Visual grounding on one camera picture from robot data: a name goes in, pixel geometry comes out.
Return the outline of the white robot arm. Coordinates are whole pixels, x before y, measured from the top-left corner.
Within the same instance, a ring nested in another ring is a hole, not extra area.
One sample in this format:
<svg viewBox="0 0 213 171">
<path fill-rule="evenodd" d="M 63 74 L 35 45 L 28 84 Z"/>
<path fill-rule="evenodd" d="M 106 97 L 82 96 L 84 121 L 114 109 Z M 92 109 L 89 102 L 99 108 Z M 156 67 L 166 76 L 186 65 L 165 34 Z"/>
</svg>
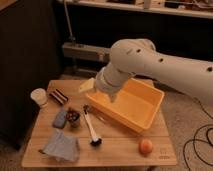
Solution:
<svg viewBox="0 0 213 171">
<path fill-rule="evenodd" d="M 115 96 L 130 78 L 142 75 L 213 105 L 213 62 L 159 53 L 147 39 L 119 40 L 109 57 L 95 78 L 95 87 L 109 96 Z"/>
</svg>

